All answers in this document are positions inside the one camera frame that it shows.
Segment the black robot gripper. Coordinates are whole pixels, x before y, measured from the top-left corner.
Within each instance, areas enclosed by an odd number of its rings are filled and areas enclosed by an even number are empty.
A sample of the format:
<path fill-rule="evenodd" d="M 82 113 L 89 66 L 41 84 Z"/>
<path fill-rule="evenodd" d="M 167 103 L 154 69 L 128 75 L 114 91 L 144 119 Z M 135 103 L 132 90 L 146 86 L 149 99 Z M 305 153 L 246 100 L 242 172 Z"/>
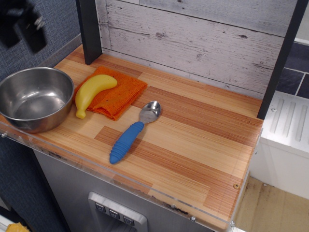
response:
<path fill-rule="evenodd" d="M 47 45 L 42 27 L 45 22 L 35 11 L 35 6 L 29 0 L 0 1 L 0 41 L 7 48 L 12 48 L 20 42 L 15 31 L 15 24 L 20 21 L 21 32 L 33 53 L 38 53 Z"/>

